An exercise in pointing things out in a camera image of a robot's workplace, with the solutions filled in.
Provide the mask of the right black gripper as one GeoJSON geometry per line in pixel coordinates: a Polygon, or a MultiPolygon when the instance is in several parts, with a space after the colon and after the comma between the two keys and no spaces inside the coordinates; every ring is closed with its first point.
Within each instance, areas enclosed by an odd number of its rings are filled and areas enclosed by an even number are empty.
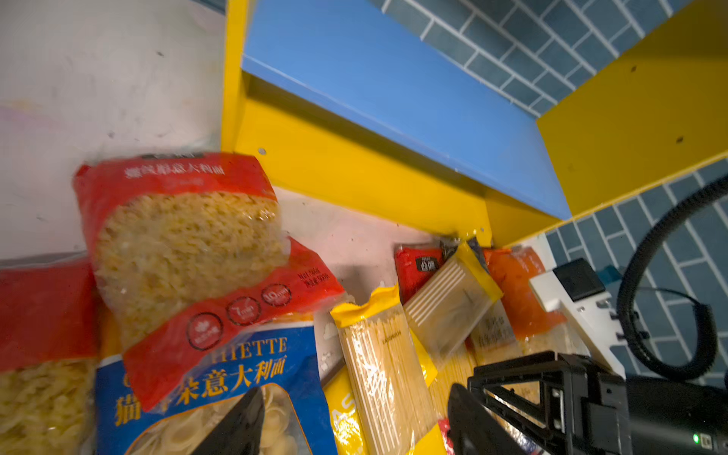
{"type": "Polygon", "coordinates": [[[725,390],[620,377],[588,356],[547,351],[479,366],[466,388],[506,432],[512,427],[535,445],[535,453],[727,451],[725,390]]]}

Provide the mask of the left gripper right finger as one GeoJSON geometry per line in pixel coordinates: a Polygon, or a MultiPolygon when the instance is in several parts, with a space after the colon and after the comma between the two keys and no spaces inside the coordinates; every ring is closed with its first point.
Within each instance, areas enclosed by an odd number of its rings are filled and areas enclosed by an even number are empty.
{"type": "Polygon", "coordinates": [[[447,402],[449,439],[457,455],[524,454],[517,442],[462,384],[455,383],[447,402]]]}

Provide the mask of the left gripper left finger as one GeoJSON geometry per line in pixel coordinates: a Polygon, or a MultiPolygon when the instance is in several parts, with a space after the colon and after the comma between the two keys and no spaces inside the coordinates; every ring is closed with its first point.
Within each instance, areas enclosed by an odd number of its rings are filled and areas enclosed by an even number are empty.
{"type": "Polygon", "coordinates": [[[259,454],[264,421],[264,394],[260,388],[252,388],[191,454],[259,454]]]}

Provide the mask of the yellow spaghetti bag long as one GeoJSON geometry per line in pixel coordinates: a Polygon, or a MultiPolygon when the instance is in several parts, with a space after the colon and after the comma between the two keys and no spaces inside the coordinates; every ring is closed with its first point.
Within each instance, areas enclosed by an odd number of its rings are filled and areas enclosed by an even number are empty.
{"type": "Polygon", "coordinates": [[[428,386],[437,371],[395,287],[331,312],[343,367],[324,388],[340,454],[443,454],[428,386]]]}

